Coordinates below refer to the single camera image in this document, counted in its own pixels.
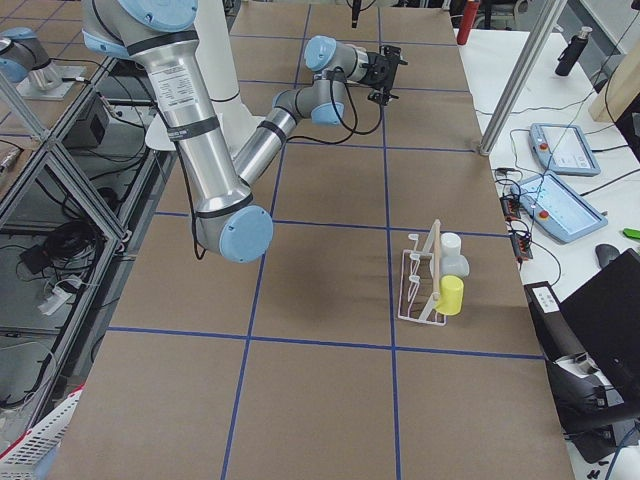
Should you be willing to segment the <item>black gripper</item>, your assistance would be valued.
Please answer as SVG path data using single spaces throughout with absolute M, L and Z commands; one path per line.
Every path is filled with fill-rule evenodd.
M 402 57 L 402 49 L 382 45 L 378 52 L 367 51 L 366 55 L 362 84 L 371 88 L 368 99 L 376 104 L 388 104 L 391 99 L 398 99 L 398 96 L 392 94 L 397 69 L 408 64 Z

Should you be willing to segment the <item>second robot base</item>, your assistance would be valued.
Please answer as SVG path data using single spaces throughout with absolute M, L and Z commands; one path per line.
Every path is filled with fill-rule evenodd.
M 58 65 L 30 28 L 1 32 L 1 72 L 25 99 L 61 101 L 85 70 Z

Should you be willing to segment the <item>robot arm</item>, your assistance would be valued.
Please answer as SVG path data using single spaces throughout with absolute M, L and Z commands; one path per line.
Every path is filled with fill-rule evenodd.
M 359 15 L 362 8 L 361 0 L 351 0 L 348 2 L 351 8 L 351 27 L 356 29 L 358 26 Z
M 219 1 L 86 1 L 88 49 L 141 65 L 153 88 L 169 141 L 196 191 L 195 244 L 229 261 L 261 257 L 273 237 L 270 214 L 252 185 L 302 120 L 339 125 L 349 83 L 388 104 L 398 47 L 377 51 L 317 35 L 304 49 L 310 86 L 279 93 L 271 111 L 253 115 L 239 92 L 224 7 Z

